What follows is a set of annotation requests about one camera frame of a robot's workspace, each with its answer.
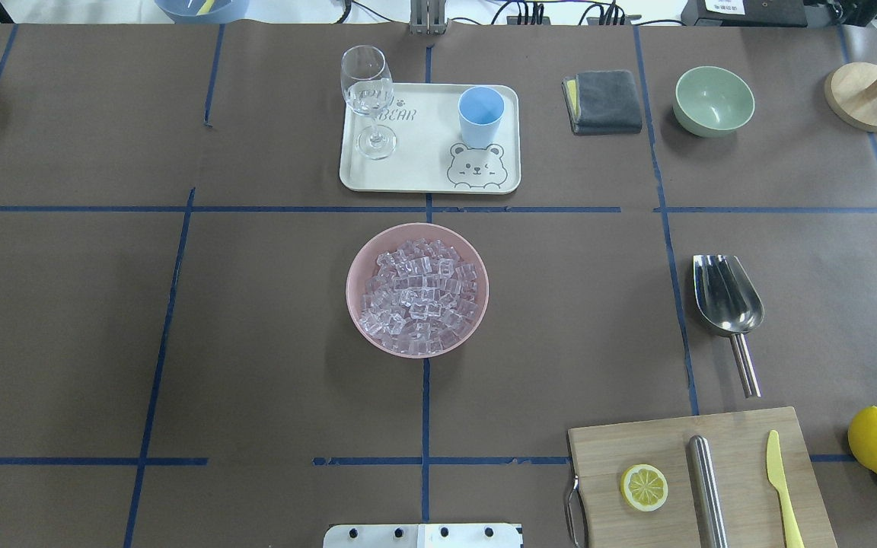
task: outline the yellow knife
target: yellow knife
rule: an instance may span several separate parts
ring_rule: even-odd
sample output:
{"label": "yellow knife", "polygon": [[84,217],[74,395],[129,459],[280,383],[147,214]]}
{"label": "yellow knife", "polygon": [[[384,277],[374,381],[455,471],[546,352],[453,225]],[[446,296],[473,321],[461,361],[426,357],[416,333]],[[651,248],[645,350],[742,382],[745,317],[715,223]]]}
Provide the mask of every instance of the yellow knife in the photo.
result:
{"label": "yellow knife", "polygon": [[767,438],[767,479],[780,495],[780,514],[783,517],[783,541],[787,548],[804,548],[801,530],[797,527],[794,507],[790,505],[787,478],[783,475],[783,458],[780,456],[780,435],[770,430]]}
{"label": "yellow knife", "polygon": [[195,15],[204,15],[208,14],[209,11],[212,10],[212,6],[215,6],[215,0],[206,0],[205,4],[202,4],[201,9],[198,10],[198,13]]}

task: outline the glass base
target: glass base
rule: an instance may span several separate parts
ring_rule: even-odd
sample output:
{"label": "glass base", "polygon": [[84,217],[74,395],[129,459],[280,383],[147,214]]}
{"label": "glass base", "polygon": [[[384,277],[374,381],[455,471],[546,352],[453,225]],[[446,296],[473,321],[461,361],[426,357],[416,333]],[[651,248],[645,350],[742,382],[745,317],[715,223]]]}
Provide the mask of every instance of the glass base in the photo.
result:
{"label": "glass base", "polygon": [[375,128],[368,126],[358,134],[358,152],[372,160],[383,160],[391,156],[397,147],[397,135],[391,128],[378,125],[377,135]]}

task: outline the wooden stand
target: wooden stand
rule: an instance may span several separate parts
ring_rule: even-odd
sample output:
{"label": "wooden stand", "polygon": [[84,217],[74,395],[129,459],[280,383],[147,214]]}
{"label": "wooden stand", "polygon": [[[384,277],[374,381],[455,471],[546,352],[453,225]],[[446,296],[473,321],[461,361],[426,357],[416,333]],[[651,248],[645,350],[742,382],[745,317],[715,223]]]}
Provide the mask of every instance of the wooden stand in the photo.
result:
{"label": "wooden stand", "polygon": [[828,74],[824,97],[843,121],[877,132],[877,65],[850,62]]}

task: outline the metal ice scoop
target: metal ice scoop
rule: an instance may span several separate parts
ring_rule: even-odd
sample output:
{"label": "metal ice scoop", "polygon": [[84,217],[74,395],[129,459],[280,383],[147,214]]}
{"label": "metal ice scoop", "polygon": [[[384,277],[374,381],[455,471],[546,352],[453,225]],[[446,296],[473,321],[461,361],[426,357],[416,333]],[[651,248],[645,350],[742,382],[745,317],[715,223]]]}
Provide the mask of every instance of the metal ice scoop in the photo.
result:
{"label": "metal ice scoop", "polygon": [[692,257],[696,306],[718,336],[733,346],[746,397],[760,396],[746,333],[763,322],[763,303],[736,256],[697,254]]}

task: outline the glass stem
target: glass stem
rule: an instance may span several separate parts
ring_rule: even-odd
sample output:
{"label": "glass stem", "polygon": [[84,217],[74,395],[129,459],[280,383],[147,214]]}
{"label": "glass stem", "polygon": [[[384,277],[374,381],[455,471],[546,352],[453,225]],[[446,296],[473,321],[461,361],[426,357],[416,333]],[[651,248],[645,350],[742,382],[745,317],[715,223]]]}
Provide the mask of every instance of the glass stem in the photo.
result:
{"label": "glass stem", "polygon": [[377,129],[377,117],[380,112],[375,112],[372,114],[372,137],[370,138],[370,142],[372,146],[375,148],[381,148],[384,144],[384,136],[381,135],[379,129]]}

